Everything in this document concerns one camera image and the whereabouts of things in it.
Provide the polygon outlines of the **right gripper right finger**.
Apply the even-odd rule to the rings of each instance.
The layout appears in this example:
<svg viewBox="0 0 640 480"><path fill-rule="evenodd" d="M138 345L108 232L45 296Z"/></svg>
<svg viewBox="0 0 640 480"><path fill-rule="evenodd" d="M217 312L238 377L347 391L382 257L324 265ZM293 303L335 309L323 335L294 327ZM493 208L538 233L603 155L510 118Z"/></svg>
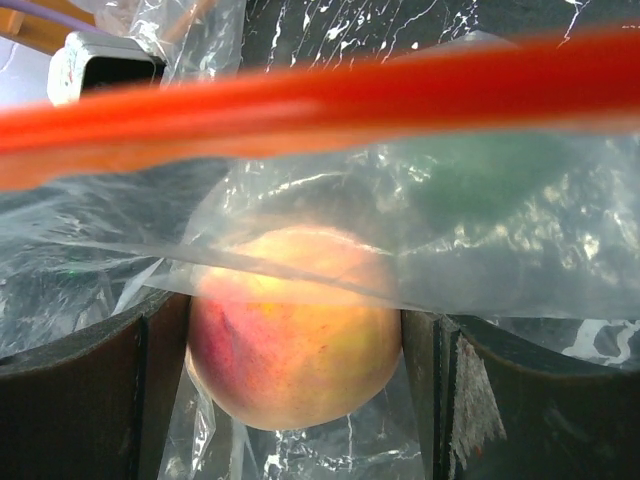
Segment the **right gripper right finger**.
<svg viewBox="0 0 640 480"><path fill-rule="evenodd" d="M470 316L401 315L428 479L635 479L639 375Z"/></svg>

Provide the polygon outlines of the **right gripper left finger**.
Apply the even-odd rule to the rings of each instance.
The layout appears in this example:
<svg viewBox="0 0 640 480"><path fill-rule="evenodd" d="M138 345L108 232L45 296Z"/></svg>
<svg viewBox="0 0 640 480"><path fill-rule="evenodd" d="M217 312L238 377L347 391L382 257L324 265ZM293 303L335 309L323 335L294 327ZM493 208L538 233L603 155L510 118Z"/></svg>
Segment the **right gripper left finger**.
<svg viewBox="0 0 640 480"><path fill-rule="evenodd" d="M190 298L153 292L1 360L4 479L155 479L183 368Z"/></svg>

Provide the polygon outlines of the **fake pink peach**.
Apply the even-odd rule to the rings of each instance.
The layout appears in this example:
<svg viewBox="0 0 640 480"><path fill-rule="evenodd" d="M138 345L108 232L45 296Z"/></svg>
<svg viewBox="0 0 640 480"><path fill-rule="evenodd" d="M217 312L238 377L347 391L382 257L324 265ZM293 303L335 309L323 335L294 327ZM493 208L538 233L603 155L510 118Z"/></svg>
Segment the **fake pink peach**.
<svg viewBox="0 0 640 480"><path fill-rule="evenodd" d="M261 430L320 425L356 410L392 377L397 310L352 291L221 267L195 276L189 368L226 413Z"/></svg>

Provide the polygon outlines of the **fake green fruit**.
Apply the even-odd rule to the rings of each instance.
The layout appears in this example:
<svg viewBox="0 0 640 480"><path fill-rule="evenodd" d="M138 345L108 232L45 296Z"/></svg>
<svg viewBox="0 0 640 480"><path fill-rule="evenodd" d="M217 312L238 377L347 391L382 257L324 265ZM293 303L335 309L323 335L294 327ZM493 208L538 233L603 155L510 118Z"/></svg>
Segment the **fake green fruit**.
<svg viewBox="0 0 640 480"><path fill-rule="evenodd" d="M416 175L407 200L438 235L503 219L576 157L567 140L547 133L427 137L406 150Z"/></svg>

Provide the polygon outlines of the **clear zip bag with fruit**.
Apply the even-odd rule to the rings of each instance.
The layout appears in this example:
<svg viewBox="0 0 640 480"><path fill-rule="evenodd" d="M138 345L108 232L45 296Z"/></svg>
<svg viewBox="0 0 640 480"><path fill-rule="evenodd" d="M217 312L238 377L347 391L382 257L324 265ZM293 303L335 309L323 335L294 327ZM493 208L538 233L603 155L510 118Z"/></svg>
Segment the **clear zip bag with fruit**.
<svg viewBox="0 0 640 480"><path fill-rule="evenodd" d="M438 235L406 146L547 133L576 157L503 219ZM155 479L428 479L402 343L373 398L261 430L189 368L194 276L334 286L401 315L482 319L639 375L639 36L484 33L388 60L251 69L1 116L1 360L155 291L190 298Z"/></svg>

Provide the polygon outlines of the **clear zip bag with peppers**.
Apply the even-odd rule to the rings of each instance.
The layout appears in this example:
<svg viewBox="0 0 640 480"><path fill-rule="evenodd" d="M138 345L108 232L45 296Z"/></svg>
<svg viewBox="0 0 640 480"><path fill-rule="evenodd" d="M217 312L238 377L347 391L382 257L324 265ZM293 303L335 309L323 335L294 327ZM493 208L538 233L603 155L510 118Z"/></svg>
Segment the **clear zip bag with peppers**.
<svg viewBox="0 0 640 480"><path fill-rule="evenodd" d="M103 30L136 40L166 62L164 84L231 75L241 60L245 0L100 1Z"/></svg>

